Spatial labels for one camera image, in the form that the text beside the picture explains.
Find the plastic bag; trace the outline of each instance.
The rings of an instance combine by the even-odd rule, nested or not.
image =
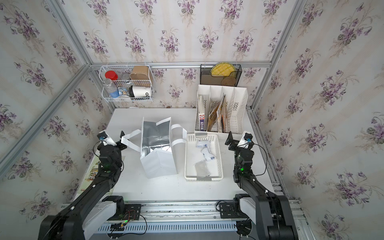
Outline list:
[[[205,160],[195,163],[195,168],[196,168],[196,173],[198,177],[209,176],[209,172],[208,172]]]

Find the wall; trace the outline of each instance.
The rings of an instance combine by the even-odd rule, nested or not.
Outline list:
[[[81,67],[45,0],[0,1],[0,158]]]
[[[1,239],[37,239],[41,221],[73,199],[110,116],[93,83],[82,80],[0,182]]]
[[[309,0],[258,105],[317,239],[381,239],[384,2]]]
[[[94,62],[269,60],[294,0],[62,0]]]
[[[238,87],[248,89],[248,105],[255,97],[266,68],[243,68]],[[200,84],[199,68],[158,69],[154,68],[156,79],[153,102],[115,103],[118,108],[195,108],[197,87]]]
[[[82,67],[45,0],[0,0],[0,157]],[[111,113],[85,78],[0,181],[0,238],[37,239],[72,199]]]

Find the round woven coaster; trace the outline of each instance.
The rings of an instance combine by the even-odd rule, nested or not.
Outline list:
[[[234,87],[236,83],[236,78],[234,77],[226,77],[221,81],[222,86],[230,86]]]

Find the white wire basket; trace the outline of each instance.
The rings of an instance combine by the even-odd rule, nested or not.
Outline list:
[[[155,77],[153,75],[152,69],[150,66],[146,65],[148,67],[148,76],[151,76],[153,81],[155,81]],[[114,71],[118,75],[118,79],[114,80],[113,83],[118,88],[126,88],[129,90],[131,86],[138,86],[138,87],[146,87],[151,88],[151,96],[150,97],[144,97],[144,98],[111,98],[109,93],[104,89],[102,90],[102,96],[107,102],[134,102],[134,101],[153,101],[153,94],[154,94],[154,86],[151,80],[121,80],[121,76],[123,73],[130,74],[133,70],[133,67],[135,65],[105,65],[101,66],[99,71],[99,79],[102,81],[100,74],[104,74],[107,71]]]

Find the bottle cap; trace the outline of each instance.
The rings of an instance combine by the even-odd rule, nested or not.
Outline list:
[[[105,77],[106,78],[109,78],[111,80],[117,80],[118,79],[118,75],[114,72],[114,71],[108,71],[105,73]]]

